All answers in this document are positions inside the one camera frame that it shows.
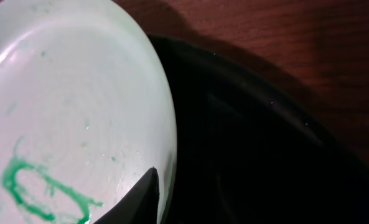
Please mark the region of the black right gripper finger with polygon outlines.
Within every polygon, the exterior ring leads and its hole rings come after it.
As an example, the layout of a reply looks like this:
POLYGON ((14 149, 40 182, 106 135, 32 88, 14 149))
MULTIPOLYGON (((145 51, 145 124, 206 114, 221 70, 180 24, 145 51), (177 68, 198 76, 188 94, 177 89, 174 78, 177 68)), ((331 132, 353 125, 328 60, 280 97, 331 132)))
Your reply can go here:
POLYGON ((152 167, 95 224, 156 224, 158 204, 159 176, 152 167))

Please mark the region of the pale green plate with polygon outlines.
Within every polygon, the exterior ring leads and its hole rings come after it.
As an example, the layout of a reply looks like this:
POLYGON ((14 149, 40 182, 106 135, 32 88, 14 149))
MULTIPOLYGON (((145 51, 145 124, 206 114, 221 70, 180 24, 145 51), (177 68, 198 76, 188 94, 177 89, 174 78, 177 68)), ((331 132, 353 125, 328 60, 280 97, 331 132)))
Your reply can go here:
POLYGON ((162 220, 176 158, 167 77, 124 9, 0 2, 0 223, 94 223, 152 167, 162 220))

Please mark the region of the round black serving tray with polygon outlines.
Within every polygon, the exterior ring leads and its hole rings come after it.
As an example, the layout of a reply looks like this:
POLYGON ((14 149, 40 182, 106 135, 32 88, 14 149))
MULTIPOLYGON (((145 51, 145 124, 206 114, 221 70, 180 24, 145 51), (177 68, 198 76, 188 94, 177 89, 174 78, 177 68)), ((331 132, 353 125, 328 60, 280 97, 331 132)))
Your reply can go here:
POLYGON ((174 100, 167 223, 369 223, 369 168, 255 72, 151 35, 174 100))

